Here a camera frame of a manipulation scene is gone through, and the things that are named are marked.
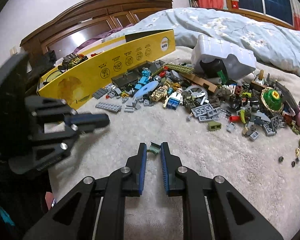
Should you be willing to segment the sand green lego piece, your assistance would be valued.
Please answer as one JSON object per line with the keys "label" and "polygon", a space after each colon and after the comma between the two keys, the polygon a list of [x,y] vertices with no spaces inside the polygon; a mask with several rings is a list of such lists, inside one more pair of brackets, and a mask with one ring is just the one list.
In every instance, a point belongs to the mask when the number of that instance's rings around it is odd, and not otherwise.
{"label": "sand green lego piece", "polygon": [[158,155],[161,151],[161,145],[151,141],[149,148],[147,148],[147,152],[153,153],[154,155]]}

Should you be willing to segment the long grey lego plate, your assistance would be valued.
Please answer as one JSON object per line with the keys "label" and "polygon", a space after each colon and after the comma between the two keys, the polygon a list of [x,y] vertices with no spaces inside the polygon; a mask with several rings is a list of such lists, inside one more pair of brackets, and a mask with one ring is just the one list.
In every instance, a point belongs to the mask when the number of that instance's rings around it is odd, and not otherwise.
{"label": "long grey lego plate", "polygon": [[121,109],[122,109],[121,105],[116,105],[116,104],[107,103],[107,102],[98,102],[95,105],[95,107],[98,109],[102,109],[102,110],[113,112],[113,113],[117,113],[117,112],[121,111]]}

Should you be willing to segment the yellow cardboard toy box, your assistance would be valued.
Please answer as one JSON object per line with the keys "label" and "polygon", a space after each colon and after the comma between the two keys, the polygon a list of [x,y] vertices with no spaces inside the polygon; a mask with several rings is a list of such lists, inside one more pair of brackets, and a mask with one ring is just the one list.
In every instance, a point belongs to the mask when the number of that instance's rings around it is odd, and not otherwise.
{"label": "yellow cardboard toy box", "polygon": [[42,76],[37,94],[46,98],[64,99],[74,109],[90,100],[98,89],[112,78],[125,74],[138,65],[155,61],[175,51],[174,31],[154,30],[129,34],[106,41],[82,52],[88,59],[55,75],[51,70]]}

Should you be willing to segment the blue plastic disc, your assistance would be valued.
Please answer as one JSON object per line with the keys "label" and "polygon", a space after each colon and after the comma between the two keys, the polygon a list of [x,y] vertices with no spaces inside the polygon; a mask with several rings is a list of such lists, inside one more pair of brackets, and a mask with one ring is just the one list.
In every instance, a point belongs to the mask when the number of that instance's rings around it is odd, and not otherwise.
{"label": "blue plastic disc", "polygon": [[134,98],[135,99],[140,99],[142,98],[144,95],[148,94],[149,92],[152,92],[153,90],[155,90],[158,86],[159,82],[158,81],[151,81],[149,83],[147,83],[146,85],[144,85],[143,87],[141,87],[135,94],[134,94]]}

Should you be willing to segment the blue blocky minifigure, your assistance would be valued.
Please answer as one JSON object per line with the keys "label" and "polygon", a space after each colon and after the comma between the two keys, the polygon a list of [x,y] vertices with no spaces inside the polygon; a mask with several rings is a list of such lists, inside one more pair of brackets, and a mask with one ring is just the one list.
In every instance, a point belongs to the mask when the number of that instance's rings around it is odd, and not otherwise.
{"label": "blue blocky minifigure", "polygon": [[136,90],[140,90],[144,85],[149,83],[150,77],[151,77],[151,71],[146,68],[143,69],[141,72],[141,78],[139,79],[139,81],[137,82],[134,88]]}

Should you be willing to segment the dark wooden headboard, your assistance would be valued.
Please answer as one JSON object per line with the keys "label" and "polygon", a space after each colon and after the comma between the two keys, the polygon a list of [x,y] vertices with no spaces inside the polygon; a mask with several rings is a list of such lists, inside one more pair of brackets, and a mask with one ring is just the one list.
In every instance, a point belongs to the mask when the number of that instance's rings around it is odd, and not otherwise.
{"label": "dark wooden headboard", "polygon": [[83,0],[22,39],[30,62],[54,51],[57,58],[73,52],[88,39],[136,24],[149,15],[172,8],[172,0]]}

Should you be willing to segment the white coat minifigure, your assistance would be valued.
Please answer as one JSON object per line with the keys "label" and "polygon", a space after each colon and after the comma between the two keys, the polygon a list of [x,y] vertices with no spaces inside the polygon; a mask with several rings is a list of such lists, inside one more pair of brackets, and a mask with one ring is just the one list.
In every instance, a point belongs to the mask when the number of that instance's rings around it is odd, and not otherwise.
{"label": "white coat minifigure", "polygon": [[183,90],[178,88],[175,92],[173,92],[170,96],[168,96],[163,104],[163,108],[176,110],[179,105],[183,104]]}

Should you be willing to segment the olive slope lego brick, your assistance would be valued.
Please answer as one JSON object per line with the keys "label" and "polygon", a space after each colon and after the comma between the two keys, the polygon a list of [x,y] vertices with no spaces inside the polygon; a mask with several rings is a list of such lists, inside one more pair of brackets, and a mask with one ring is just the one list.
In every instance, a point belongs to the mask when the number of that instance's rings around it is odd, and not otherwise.
{"label": "olive slope lego brick", "polygon": [[220,130],[221,127],[222,127],[222,124],[220,122],[210,121],[207,123],[207,129],[210,132]]}

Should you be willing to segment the red lego piece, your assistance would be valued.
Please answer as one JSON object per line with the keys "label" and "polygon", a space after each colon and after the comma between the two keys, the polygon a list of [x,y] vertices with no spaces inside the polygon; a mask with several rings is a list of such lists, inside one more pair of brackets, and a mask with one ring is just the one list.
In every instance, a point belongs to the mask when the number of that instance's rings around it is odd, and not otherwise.
{"label": "red lego piece", "polygon": [[240,122],[241,121],[241,117],[238,116],[238,115],[231,115],[231,116],[229,116],[229,121],[233,122],[233,123]]}

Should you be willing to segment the long olive lego plate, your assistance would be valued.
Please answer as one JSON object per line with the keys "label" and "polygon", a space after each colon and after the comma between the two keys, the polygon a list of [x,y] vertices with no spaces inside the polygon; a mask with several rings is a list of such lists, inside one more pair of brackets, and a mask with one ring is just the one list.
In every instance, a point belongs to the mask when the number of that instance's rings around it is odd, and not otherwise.
{"label": "long olive lego plate", "polygon": [[179,64],[168,63],[168,64],[164,64],[163,67],[165,69],[174,70],[181,74],[190,74],[194,71],[193,67],[183,66],[183,65],[179,65]]}

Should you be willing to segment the grey lego gear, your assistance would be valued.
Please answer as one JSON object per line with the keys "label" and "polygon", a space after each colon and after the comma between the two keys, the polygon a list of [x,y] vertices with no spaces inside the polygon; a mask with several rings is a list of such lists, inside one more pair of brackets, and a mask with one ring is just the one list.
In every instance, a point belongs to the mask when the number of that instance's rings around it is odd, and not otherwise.
{"label": "grey lego gear", "polygon": [[191,85],[185,89],[185,91],[189,92],[191,96],[194,98],[201,98],[201,97],[207,97],[208,93],[207,90],[199,85]]}

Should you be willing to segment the green spinning top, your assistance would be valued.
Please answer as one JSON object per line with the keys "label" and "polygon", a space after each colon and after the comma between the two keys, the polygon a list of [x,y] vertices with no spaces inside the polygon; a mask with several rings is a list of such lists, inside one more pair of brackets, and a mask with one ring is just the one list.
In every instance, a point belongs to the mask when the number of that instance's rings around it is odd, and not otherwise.
{"label": "green spinning top", "polygon": [[273,88],[267,87],[261,92],[261,101],[264,107],[272,113],[281,113],[283,102],[279,92]]}

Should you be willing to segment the tan long lego brick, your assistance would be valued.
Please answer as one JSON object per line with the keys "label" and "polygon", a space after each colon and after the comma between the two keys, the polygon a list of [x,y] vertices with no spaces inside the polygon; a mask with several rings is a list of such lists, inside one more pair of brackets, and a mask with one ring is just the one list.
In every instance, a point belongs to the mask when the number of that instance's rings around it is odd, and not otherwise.
{"label": "tan long lego brick", "polygon": [[184,78],[190,80],[191,82],[203,86],[207,88],[210,92],[214,93],[217,90],[217,86],[211,83],[210,81],[207,81],[201,77],[198,77],[192,73],[182,73],[181,74]]}

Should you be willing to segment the light blue floral quilt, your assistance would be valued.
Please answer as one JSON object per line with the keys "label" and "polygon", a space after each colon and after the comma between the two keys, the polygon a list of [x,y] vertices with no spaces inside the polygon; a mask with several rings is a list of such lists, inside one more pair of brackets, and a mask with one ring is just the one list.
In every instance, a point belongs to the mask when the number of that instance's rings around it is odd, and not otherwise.
{"label": "light blue floral quilt", "polygon": [[162,10],[111,34],[105,41],[128,34],[164,29],[174,31],[177,46],[194,48],[198,36],[202,34],[251,50],[258,61],[270,63],[300,77],[300,31],[220,10]]}

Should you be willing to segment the window with wooden frame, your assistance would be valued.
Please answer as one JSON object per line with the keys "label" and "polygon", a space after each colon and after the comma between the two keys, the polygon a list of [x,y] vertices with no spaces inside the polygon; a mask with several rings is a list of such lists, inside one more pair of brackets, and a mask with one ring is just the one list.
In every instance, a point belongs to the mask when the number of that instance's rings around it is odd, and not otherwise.
{"label": "window with wooden frame", "polygon": [[252,18],[293,29],[291,0],[225,0],[226,10]]}

